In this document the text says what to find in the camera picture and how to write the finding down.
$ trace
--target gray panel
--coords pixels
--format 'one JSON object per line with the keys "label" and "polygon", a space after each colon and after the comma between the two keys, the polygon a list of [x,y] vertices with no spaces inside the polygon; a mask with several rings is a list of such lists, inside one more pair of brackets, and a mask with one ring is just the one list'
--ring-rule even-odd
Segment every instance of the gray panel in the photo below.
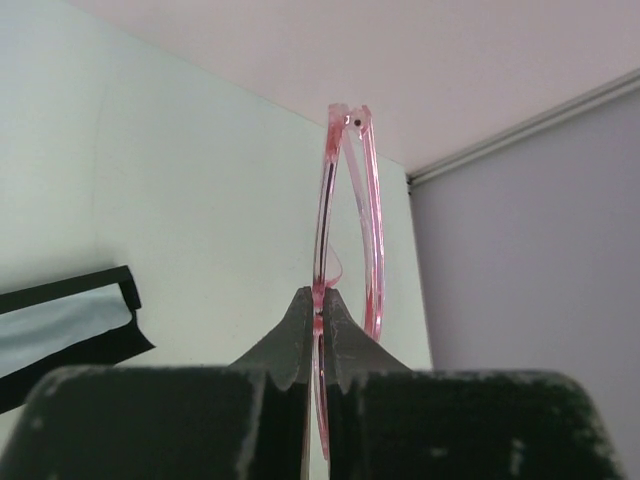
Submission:
{"label": "gray panel", "polygon": [[640,93],[412,203],[435,367],[568,373],[640,478]]}

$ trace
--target pink eyeglass frame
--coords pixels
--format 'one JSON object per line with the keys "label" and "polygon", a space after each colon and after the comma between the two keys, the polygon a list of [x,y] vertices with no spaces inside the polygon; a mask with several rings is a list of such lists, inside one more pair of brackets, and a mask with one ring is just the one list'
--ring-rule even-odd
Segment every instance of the pink eyeglass frame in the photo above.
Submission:
{"label": "pink eyeglass frame", "polygon": [[[364,187],[352,139],[360,143],[363,148],[365,164]],[[331,202],[341,150],[344,151],[349,167],[362,230],[365,263],[364,331],[377,342],[380,340],[384,304],[384,242],[373,123],[371,111],[366,105],[353,110],[350,110],[345,104],[329,106],[329,126],[323,161],[312,286],[314,304],[312,360],[314,393],[318,427],[325,459],[329,457],[329,428],[324,383],[322,309],[326,288],[335,285],[340,278],[338,276],[335,279],[327,279],[326,269],[327,252],[331,248],[328,243]]]}

